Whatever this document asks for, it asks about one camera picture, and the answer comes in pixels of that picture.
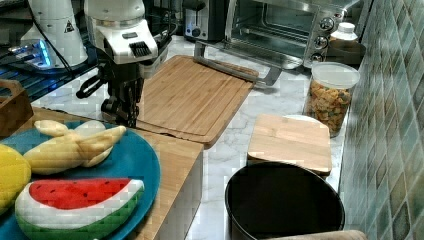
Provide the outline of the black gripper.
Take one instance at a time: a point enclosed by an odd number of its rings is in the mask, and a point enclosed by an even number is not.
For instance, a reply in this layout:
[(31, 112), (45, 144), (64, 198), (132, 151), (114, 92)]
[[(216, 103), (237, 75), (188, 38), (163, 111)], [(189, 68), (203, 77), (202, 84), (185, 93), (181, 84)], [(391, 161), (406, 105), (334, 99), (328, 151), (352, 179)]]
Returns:
[(88, 98), (103, 84), (107, 84), (109, 97), (101, 104), (101, 111), (110, 121), (128, 127), (136, 126), (144, 79), (138, 63), (116, 64), (104, 53), (97, 54), (98, 72), (85, 81), (76, 96)]

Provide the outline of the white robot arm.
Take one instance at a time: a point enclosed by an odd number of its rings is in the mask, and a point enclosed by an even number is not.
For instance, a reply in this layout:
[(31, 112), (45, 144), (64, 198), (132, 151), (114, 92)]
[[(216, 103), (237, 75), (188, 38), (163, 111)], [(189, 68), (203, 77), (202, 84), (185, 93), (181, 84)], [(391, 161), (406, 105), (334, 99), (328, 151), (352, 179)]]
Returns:
[(77, 97), (87, 98), (106, 85), (101, 111), (109, 121), (134, 127), (144, 81), (154, 76), (168, 53), (175, 27), (159, 17), (151, 1), (85, 0), (89, 41), (96, 49), (95, 76)]

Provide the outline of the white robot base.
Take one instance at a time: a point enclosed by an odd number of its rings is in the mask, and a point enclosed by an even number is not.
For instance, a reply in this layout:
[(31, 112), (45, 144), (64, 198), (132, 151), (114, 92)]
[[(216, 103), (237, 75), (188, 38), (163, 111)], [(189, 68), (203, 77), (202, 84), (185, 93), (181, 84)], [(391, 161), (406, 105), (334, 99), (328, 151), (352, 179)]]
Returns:
[(28, 0), (33, 26), (21, 38), (35, 44), (37, 58), (28, 64), (40, 69), (60, 69), (83, 63), (88, 55), (76, 26), (71, 0)]

